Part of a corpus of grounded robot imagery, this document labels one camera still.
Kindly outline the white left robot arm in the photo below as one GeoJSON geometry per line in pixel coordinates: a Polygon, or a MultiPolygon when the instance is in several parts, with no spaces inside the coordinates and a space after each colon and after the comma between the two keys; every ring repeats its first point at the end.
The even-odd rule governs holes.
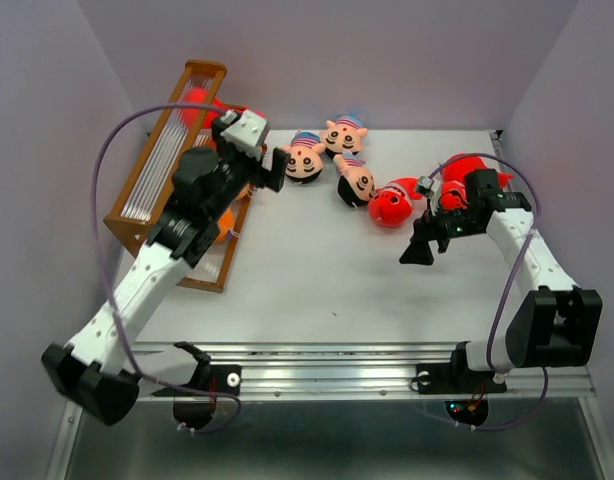
{"type": "Polygon", "coordinates": [[[185,151],[173,191],[133,265],[107,302],[66,345],[50,344],[41,362],[56,390],[111,426],[136,401],[162,389],[236,401],[216,388],[210,356],[179,341],[142,360],[131,346],[165,297],[194,270],[218,237],[218,220],[248,186],[281,190],[289,154],[281,148],[252,154],[225,139],[215,148],[185,151]]]}

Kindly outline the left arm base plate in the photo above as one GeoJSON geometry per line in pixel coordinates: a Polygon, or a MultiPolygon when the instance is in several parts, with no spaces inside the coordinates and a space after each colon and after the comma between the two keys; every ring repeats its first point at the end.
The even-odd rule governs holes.
{"type": "Polygon", "coordinates": [[[155,397],[192,397],[193,391],[205,391],[210,393],[227,393],[234,396],[240,395],[242,383],[242,366],[239,364],[211,364],[205,367],[201,373],[194,373],[191,380],[184,385],[185,391],[174,388],[160,388],[153,396],[155,397]]]}

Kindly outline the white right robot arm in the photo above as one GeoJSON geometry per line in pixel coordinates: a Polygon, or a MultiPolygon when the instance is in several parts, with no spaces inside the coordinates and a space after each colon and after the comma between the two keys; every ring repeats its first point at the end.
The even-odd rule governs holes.
{"type": "Polygon", "coordinates": [[[513,369],[581,367],[588,363],[602,311],[602,299],[565,272],[537,229],[537,207],[520,192],[501,189],[493,169],[465,177],[462,207],[441,205],[441,184],[420,179],[416,191],[427,208],[413,225],[401,263],[430,266],[436,242],[445,252],[453,239],[487,235],[510,269],[504,289],[516,286],[522,296],[518,311],[502,326],[504,308],[496,310],[486,339],[456,345],[445,364],[425,366],[421,391],[469,391],[480,383],[504,388],[503,376],[513,369]]]}

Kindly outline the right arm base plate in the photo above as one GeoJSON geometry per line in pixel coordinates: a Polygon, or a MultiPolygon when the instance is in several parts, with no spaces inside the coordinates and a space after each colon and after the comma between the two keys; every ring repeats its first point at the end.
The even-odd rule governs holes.
{"type": "Polygon", "coordinates": [[[473,394],[502,394],[507,385],[493,381],[491,372],[457,371],[449,363],[419,363],[413,383],[421,395],[462,398],[473,394]]]}

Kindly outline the orange shark plush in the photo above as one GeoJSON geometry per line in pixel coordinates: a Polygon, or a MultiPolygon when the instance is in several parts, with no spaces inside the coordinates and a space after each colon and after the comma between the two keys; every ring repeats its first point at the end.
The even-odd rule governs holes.
{"type": "Polygon", "coordinates": [[[213,245],[222,244],[232,238],[239,238],[240,233],[236,231],[237,214],[233,208],[228,208],[218,219],[218,235],[213,241],[213,245]]]}
{"type": "Polygon", "coordinates": [[[212,138],[210,131],[201,131],[196,137],[194,146],[195,147],[207,147],[212,150],[216,149],[215,142],[212,138]]]}
{"type": "Polygon", "coordinates": [[[255,192],[255,188],[251,185],[246,185],[236,196],[235,200],[240,201],[249,198],[255,192]]]}

